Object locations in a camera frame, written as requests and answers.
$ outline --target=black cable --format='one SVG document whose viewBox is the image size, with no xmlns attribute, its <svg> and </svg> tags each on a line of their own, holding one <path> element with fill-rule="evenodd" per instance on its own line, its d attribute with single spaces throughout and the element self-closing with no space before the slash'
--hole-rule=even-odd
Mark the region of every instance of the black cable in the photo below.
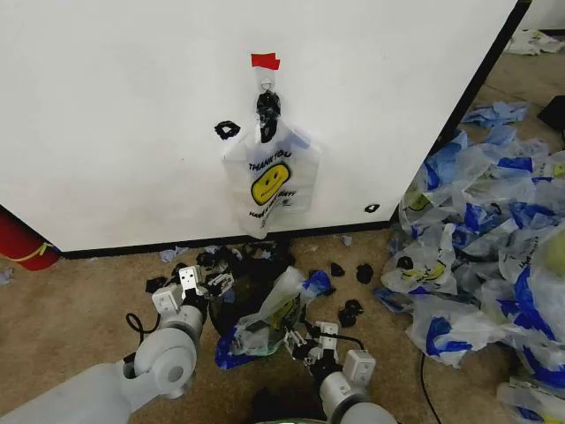
<svg viewBox="0 0 565 424">
<path fill-rule="evenodd" d="M 300 314 L 300 317 L 298 318 L 298 320 L 304 324 L 304 326 L 306 327 L 306 331 L 308 331 L 308 333 L 310 333 L 310 335 L 314 338 L 317 338 L 319 336 L 324 336 L 324 337 L 330 337 L 330 338 L 337 338 L 338 340 L 347 340 L 347 341 L 350 341 L 350 342 L 357 343 L 362 351 L 365 350 L 365 347 L 363 346 L 363 342 L 361 342 L 361 340 L 359 340 L 358 338 L 349 337 L 349 336 L 342 336 L 341 334 L 329 334 L 329 333 L 322 333 L 322 332 L 319 333 L 318 331 L 320 330 L 320 328 L 314 327 L 310 322 L 308 322 L 306 320 L 306 308 L 305 307 L 302 308 L 302 314 Z"/>
<path fill-rule="evenodd" d="M 424 392 L 424 396 L 426 397 L 427 405 L 432 410 L 432 413 L 433 413 L 433 416 L 435 417 L 435 420 L 437 421 L 438 424 L 441 424 L 440 417 L 438 416 L 435 409 L 433 409 L 432 401 L 430 400 L 430 397 L 427 394 L 426 384 L 424 383 L 424 361 L 425 360 L 426 360 L 426 355 L 422 352 L 422 359 L 420 361 L 420 385 L 422 386 L 422 391 Z"/>
<path fill-rule="evenodd" d="M 337 338 L 339 340 L 348 340 L 350 342 L 354 342 L 357 343 L 359 345 L 359 348 L 364 351 L 365 347 L 363 346 L 363 342 L 361 342 L 361 340 L 359 340 L 358 338 L 355 337 L 349 337 L 349 336 L 342 336 L 341 334 L 329 334 L 329 333 L 320 333 L 320 336 L 324 336 L 324 337 L 330 337 L 330 338 Z"/>
<path fill-rule="evenodd" d="M 133 331 L 139 333 L 139 344 L 141 345 L 143 339 L 145 338 L 145 335 L 153 333 L 157 329 L 157 327 L 159 327 L 159 323 L 161 322 L 161 315 L 157 314 L 157 321 L 155 322 L 155 326 L 152 329 L 144 329 L 141 319 L 133 312 L 128 312 L 125 315 L 125 321 Z"/>
</svg>

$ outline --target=white plastic bag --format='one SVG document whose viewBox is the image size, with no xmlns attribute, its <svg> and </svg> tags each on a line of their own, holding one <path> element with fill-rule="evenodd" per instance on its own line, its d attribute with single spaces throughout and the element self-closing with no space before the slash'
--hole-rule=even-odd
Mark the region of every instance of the white plastic bag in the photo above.
<svg viewBox="0 0 565 424">
<path fill-rule="evenodd" d="M 456 280 L 451 273 L 456 258 L 451 244 L 454 229 L 452 223 L 427 228 L 417 240 L 388 260 L 381 282 L 393 292 L 456 294 Z"/>
<path fill-rule="evenodd" d="M 259 312 L 237 322 L 231 353 L 253 356 L 274 353 L 283 340 L 286 327 L 292 328 L 297 322 L 302 307 L 329 288 L 327 276 L 318 278 L 314 274 L 306 279 L 299 270 L 288 267 L 276 279 Z"/>
<path fill-rule="evenodd" d="M 565 422 L 565 400 L 528 382 L 505 382 L 498 386 L 496 398 L 518 424 Z"/>
<path fill-rule="evenodd" d="M 468 351 L 478 351 L 504 337 L 504 332 L 473 305 L 414 296 L 414 322 L 406 330 L 411 341 L 430 358 L 452 367 Z"/>
<path fill-rule="evenodd" d="M 528 331 L 508 331 L 504 343 L 516 349 L 525 370 L 537 384 L 565 395 L 565 345 Z"/>
<path fill-rule="evenodd" d="M 261 63 L 253 65 L 259 90 L 255 131 L 229 149 L 223 164 L 241 228 L 263 239 L 276 214 L 304 213 L 310 208 L 320 151 L 280 119 L 284 105 L 273 91 L 280 60 L 274 53 L 252 55 L 252 64 L 259 57 Z"/>
<path fill-rule="evenodd" d="M 223 157 L 241 228 L 263 239 L 275 213 L 306 212 L 319 162 L 320 151 L 282 120 L 268 143 L 257 125 Z"/>
<path fill-rule="evenodd" d="M 565 223 L 541 230 L 520 230 L 501 249 L 499 268 L 514 283 L 516 324 L 565 342 Z"/>
</svg>

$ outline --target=yellow smiley face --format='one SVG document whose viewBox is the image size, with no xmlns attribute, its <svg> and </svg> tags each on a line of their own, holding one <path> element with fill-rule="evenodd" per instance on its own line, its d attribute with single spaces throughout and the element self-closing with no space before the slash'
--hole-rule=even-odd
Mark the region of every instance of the yellow smiley face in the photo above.
<svg viewBox="0 0 565 424">
<path fill-rule="evenodd" d="M 290 178 L 290 169 L 284 163 L 271 166 L 263 172 L 251 186 L 251 196 L 255 203 L 263 206 L 278 192 Z"/>
</svg>

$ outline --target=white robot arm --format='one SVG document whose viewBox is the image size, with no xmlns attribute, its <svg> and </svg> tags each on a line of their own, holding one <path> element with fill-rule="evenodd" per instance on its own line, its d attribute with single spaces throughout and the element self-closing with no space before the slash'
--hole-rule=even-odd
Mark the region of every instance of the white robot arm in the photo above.
<svg viewBox="0 0 565 424">
<path fill-rule="evenodd" d="M 287 329 L 284 343 L 295 360 L 302 360 L 319 388 L 324 413 L 330 424 L 396 424 L 384 408 L 372 403 L 366 386 L 373 377 L 375 359 L 357 340 L 339 336 L 332 322 L 301 321 L 307 328 L 306 338 L 294 329 Z M 343 365 L 337 357 L 337 340 L 360 344 L 359 350 L 349 350 Z"/>
<path fill-rule="evenodd" d="M 143 340 L 134 354 L 114 364 L 90 367 L 8 413 L 0 424 L 125 424 L 132 413 L 158 396 L 172 399 L 184 395 L 196 366 L 206 297 L 225 292 L 233 278 L 223 275 L 210 282 L 212 286 L 199 285 L 199 267 L 180 269 L 179 276 L 181 284 L 153 294 L 161 316 L 159 329 Z M 334 324 L 320 325 L 326 325 L 321 333 L 337 332 Z M 294 331 L 287 338 L 289 348 L 310 347 L 302 348 L 304 360 L 314 379 L 323 376 L 320 397 L 329 422 L 396 424 L 387 411 L 366 397 L 365 386 L 374 369 L 374 359 L 368 353 L 350 351 L 342 369 L 324 360 L 330 351 L 335 354 L 334 338 L 322 336 L 314 343 Z"/>
</svg>

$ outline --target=plastic bag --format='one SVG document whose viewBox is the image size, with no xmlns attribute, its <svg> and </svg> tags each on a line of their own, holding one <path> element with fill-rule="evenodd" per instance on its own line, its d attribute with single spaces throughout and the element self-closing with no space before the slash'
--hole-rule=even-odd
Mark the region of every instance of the plastic bag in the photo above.
<svg viewBox="0 0 565 424">
<path fill-rule="evenodd" d="M 452 367 L 468 351 L 478 351 L 504 337 L 504 332 L 473 305 L 414 296 L 414 321 L 406 330 L 411 341 L 427 356 Z"/>
<path fill-rule="evenodd" d="M 306 279 L 288 267 L 275 281 L 273 290 L 259 312 L 239 319 L 230 351 L 234 355 L 267 356 L 283 340 L 286 328 L 293 328 L 302 311 L 315 297 L 330 288 L 328 276 L 319 271 Z"/>
<path fill-rule="evenodd" d="M 516 423 L 565 422 L 565 400 L 528 382 L 512 380 L 503 383 L 498 386 L 496 397 L 507 407 Z"/>
<path fill-rule="evenodd" d="M 483 236 L 473 240 L 463 251 L 479 258 L 491 257 L 497 259 L 499 248 L 506 245 L 509 235 L 517 229 L 516 221 L 514 218 L 510 218 Z"/>
<path fill-rule="evenodd" d="M 380 277 L 382 283 L 393 292 L 456 294 L 456 280 L 451 273 L 456 258 L 451 244 L 454 229 L 452 223 L 427 228 L 387 262 Z"/>
<path fill-rule="evenodd" d="M 256 68 L 260 94 L 255 131 L 223 156 L 237 220 L 257 239 L 267 236 L 276 214 L 304 213 L 310 208 L 320 162 L 320 151 L 309 138 L 279 118 L 283 108 L 272 90 L 273 69 L 280 61 L 271 56 L 273 68 Z"/>
<path fill-rule="evenodd" d="M 528 108 L 524 102 L 495 102 L 491 106 L 486 106 L 467 113 L 461 122 L 492 128 L 497 125 L 523 121 L 527 112 Z"/>
<path fill-rule="evenodd" d="M 527 332 L 509 331 L 504 343 L 516 349 L 525 370 L 537 384 L 565 395 L 565 345 Z"/>
<path fill-rule="evenodd" d="M 437 207 L 416 187 L 409 189 L 398 206 L 398 217 L 403 230 L 416 239 L 430 225 L 435 225 L 446 219 L 452 210 Z"/>
<path fill-rule="evenodd" d="M 516 231 L 501 249 L 499 268 L 514 283 L 515 323 L 565 342 L 565 223 L 541 230 Z"/>
</svg>

